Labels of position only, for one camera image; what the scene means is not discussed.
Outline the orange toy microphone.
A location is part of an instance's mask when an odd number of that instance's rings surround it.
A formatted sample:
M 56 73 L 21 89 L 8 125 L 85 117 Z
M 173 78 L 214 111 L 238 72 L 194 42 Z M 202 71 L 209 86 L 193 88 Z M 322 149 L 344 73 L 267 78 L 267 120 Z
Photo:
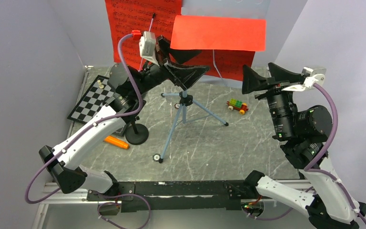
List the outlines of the orange toy microphone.
M 104 139 L 104 142 L 108 143 L 108 144 L 111 144 L 113 146 L 116 146 L 118 148 L 121 148 L 121 149 L 129 149 L 130 148 L 130 145 L 116 137 L 113 137 L 113 136 L 108 136 Z

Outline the red sheet music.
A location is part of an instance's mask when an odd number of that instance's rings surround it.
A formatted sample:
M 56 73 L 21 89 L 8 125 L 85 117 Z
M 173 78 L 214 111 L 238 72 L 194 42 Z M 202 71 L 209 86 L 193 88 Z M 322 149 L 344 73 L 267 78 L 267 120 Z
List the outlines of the red sheet music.
M 118 42 L 133 30 L 150 31 L 171 39 L 181 0 L 106 0 L 114 62 L 120 62 Z
M 209 65 L 209 76 L 242 81 L 243 65 L 252 65 L 266 48 L 266 20 L 211 16 L 175 17 L 171 48 L 200 50 L 190 64 Z

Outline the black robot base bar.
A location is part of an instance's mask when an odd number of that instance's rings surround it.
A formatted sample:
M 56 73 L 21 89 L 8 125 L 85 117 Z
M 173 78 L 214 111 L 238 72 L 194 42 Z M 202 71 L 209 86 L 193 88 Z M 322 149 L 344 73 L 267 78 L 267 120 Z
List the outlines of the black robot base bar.
M 180 210 L 224 208 L 241 210 L 242 204 L 256 201 L 259 194 L 242 180 L 141 181 L 120 182 L 112 202 L 121 203 L 121 212 L 140 210 Z

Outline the light blue music stand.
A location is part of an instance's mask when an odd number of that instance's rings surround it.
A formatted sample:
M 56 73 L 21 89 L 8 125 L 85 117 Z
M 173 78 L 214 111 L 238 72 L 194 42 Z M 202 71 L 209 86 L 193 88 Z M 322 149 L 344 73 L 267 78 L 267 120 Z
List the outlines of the light blue music stand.
M 264 17 L 267 14 L 268 8 L 270 6 L 270 0 L 253 0 L 255 5 L 260 5 L 260 4 L 264 4 L 265 6 L 263 6 L 262 8 L 265 8 L 265 12 L 262 14 L 262 16 Z M 212 50 L 212 60 L 213 60 L 213 66 L 216 69 L 216 72 L 218 73 L 219 77 L 221 78 L 222 83 L 225 84 L 225 86 L 227 86 L 228 84 L 225 82 L 225 78 L 222 77 L 217 65 L 216 65 L 216 61 L 215 61 L 215 50 Z M 214 117 L 216 120 L 218 120 L 219 122 L 221 122 L 224 126 L 228 126 L 229 123 L 224 121 L 223 119 L 221 119 L 220 117 L 218 117 L 216 114 L 214 114 L 213 112 L 211 112 L 209 109 L 207 109 L 205 106 L 203 106 L 202 104 L 200 104 L 198 101 L 196 101 L 195 99 L 193 99 L 193 96 L 188 94 L 187 90 L 185 91 L 181 91 L 179 93 L 161 93 L 161 97 L 173 97 L 173 96 L 178 96 L 180 97 L 180 107 L 179 109 L 177 109 L 177 113 L 175 115 L 174 121 L 172 123 L 172 126 L 170 128 L 166 143 L 164 145 L 163 151 L 160 155 L 160 160 L 158 161 L 158 163 L 163 163 L 164 158 L 165 158 L 165 154 L 166 154 L 166 150 L 168 148 L 168 145 L 171 143 L 171 138 L 172 135 L 176 129 L 176 127 L 178 126 L 178 124 L 180 123 L 190 123 L 190 122 L 194 122 L 200 119 L 206 119 L 209 116 Z M 192 120 L 187 120 L 186 115 L 187 115 L 187 107 L 195 104 L 197 107 L 201 108 L 202 110 L 204 110 L 205 112 L 208 113 L 208 115 L 205 115 L 203 117 L 199 117 L 196 119 L 192 119 Z

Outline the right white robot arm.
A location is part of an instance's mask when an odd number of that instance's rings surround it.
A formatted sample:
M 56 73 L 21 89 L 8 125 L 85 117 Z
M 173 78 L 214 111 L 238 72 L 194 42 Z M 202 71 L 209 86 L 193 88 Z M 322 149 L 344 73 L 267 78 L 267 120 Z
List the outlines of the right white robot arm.
M 306 66 L 300 73 L 269 63 L 270 76 L 262 77 L 243 66 L 242 93 L 256 92 L 266 100 L 274 126 L 274 139 L 282 142 L 286 159 L 311 184 L 314 193 L 299 191 L 252 171 L 243 181 L 241 192 L 249 198 L 268 197 L 305 215 L 317 229 L 356 229 L 356 219 L 364 219 L 366 203 L 355 200 L 337 175 L 329 157 L 338 127 L 333 99 L 322 87 L 326 69 Z M 315 105 L 299 111 L 293 93 L 319 90 L 329 108 Z

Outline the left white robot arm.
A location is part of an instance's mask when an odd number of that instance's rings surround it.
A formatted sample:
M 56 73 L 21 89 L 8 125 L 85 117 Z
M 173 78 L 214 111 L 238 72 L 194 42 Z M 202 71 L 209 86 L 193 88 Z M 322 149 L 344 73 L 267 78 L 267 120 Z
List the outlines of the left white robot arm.
M 98 192 L 105 200 L 114 199 L 119 192 L 116 178 L 108 171 L 83 167 L 84 157 L 115 130 L 135 121 L 145 105 L 143 97 L 151 89 L 169 80 L 187 90 L 210 69 L 207 65 L 188 65 L 198 52 L 173 50 L 170 41 L 159 36 L 149 41 L 139 39 L 140 57 L 146 64 L 144 69 L 137 70 L 126 63 L 122 53 L 122 45 L 129 38 L 130 35 L 126 35 L 120 39 L 117 47 L 120 62 L 111 68 L 108 79 L 114 95 L 68 139 L 39 151 L 47 171 L 64 194 L 83 188 Z

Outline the black microphone desk stand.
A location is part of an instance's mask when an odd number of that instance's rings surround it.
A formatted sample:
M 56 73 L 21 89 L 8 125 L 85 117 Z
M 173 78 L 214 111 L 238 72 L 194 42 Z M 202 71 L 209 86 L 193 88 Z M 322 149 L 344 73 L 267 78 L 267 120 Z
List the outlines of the black microphone desk stand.
M 137 124 L 136 117 L 132 118 L 129 126 L 125 130 L 125 138 L 131 145 L 141 145 L 145 143 L 149 137 L 149 130 L 143 124 Z

